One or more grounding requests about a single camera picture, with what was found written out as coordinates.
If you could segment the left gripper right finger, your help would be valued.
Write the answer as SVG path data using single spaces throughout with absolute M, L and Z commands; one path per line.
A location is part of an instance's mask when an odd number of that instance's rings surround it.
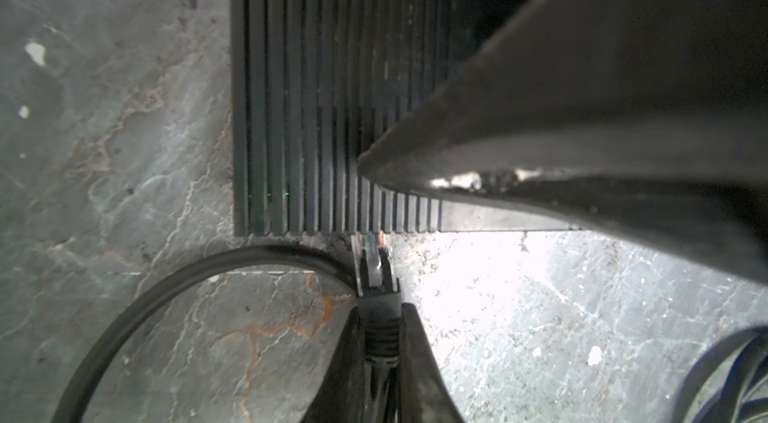
M 416 307 L 402 305 L 398 369 L 400 422 L 463 422 L 441 377 Z

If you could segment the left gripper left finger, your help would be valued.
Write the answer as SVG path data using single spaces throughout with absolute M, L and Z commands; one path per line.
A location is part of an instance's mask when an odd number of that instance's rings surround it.
M 365 402 L 365 336 L 357 308 L 346 320 L 320 388 L 301 422 L 361 422 Z

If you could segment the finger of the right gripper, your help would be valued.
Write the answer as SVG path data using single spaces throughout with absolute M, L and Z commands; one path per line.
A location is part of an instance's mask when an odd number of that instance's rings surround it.
M 767 0 L 529 0 L 361 173 L 767 279 Z

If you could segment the black ribbed network switch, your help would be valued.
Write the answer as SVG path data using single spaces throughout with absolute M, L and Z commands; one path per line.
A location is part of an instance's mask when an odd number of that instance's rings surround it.
M 358 157 L 526 0 L 230 0 L 239 236 L 550 230 L 381 189 Z

